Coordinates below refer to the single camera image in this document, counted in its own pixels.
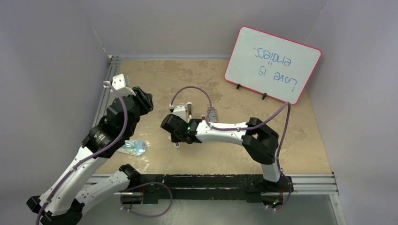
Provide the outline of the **long white stapler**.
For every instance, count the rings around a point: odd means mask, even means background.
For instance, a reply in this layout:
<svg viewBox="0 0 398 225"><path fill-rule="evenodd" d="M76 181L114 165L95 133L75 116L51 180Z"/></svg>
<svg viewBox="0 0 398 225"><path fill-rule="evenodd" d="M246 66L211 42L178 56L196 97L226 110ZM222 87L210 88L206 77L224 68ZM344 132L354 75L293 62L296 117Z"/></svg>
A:
<svg viewBox="0 0 398 225"><path fill-rule="evenodd" d="M193 104L192 102L188 102L186 104L186 121L189 122L192 119L193 116Z"/></svg>

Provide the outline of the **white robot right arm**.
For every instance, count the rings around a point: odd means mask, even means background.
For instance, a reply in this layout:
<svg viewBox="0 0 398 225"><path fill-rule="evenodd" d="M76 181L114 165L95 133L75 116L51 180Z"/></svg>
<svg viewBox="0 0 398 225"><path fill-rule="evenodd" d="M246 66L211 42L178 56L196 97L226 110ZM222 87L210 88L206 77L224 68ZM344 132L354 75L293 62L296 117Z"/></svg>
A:
<svg viewBox="0 0 398 225"><path fill-rule="evenodd" d="M244 147L250 157L261 165L263 184L270 191L282 184L276 162L279 134L260 119L251 117L242 123L207 123L202 119L184 121L177 115L167 115L161 128L170 133L173 143L231 143Z"/></svg>

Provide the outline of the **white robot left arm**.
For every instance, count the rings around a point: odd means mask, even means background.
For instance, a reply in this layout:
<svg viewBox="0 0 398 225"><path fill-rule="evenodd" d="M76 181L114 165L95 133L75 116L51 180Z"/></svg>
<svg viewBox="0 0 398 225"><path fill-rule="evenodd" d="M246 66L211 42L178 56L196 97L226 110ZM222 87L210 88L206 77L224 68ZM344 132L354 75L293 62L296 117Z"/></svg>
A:
<svg viewBox="0 0 398 225"><path fill-rule="evenodd" d="M27 201L36 213L36 224L76 225L92 207L112 194L136 191L140 173L130 164L90 187L85 187L96 170L133 136L140 116L153 110L153 96L133 87L132 95L120 94L107 108L106 115L90 129L75 158L62 176L42 195Z"/></svg>

